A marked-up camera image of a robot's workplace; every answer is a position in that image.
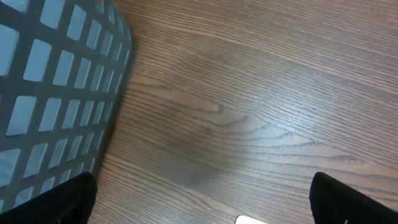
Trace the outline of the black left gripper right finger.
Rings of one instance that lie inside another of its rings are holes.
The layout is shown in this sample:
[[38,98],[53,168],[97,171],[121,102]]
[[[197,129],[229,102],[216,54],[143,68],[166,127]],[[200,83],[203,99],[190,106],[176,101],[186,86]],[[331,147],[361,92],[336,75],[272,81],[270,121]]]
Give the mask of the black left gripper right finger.
[[316,224],[397,224],[397,212],[333,177],[317,172],[310,187]]

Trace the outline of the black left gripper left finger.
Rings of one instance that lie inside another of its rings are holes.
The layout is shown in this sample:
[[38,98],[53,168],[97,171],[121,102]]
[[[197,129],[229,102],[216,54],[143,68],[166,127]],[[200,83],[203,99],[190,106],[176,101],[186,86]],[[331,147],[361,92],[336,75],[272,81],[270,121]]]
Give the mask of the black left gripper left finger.
[[91,172],[44,192],[5,213],[1,223],[86,224],[96,202],[97,181]]

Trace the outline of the beige brown snack bag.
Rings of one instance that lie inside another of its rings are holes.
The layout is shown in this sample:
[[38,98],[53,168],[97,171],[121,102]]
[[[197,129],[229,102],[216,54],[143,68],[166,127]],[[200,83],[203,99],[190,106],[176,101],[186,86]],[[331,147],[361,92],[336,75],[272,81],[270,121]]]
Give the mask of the beige brown snack bag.
[[239,215],[235,219],[234,224],[267,224],[266,222],[262,222],[260,220],[257,220],[255,218],[247,217],[245,215]]

